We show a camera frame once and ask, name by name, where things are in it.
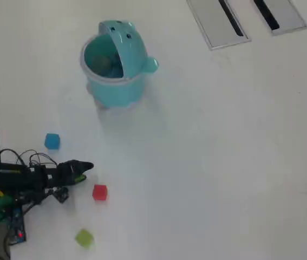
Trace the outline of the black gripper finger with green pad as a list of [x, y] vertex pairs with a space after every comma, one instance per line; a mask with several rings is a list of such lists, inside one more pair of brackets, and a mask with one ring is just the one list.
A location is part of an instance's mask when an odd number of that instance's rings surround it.
[[77, 185], [78, 183], [81, 183], [83, 181], [85, 181], [87, 178], [86, 175], [84, 174], [81, 174], [75, 178], [71, 178], [70, 182], [69, 182], [69, 186], [74, 186], [74, 185]]
[[85, 172], [93, 169], [94, 164], [92, 162], [71, 160], [70, 168], [74, 175], [83, 175]]

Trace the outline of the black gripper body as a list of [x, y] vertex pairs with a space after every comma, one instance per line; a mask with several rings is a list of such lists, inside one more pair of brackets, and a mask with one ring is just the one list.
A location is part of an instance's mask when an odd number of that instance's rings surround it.
[[47, 188], [75, 185], [76, 166], [77, 160], [69, 160], [58, 164], [56, 168], [46, 168]]

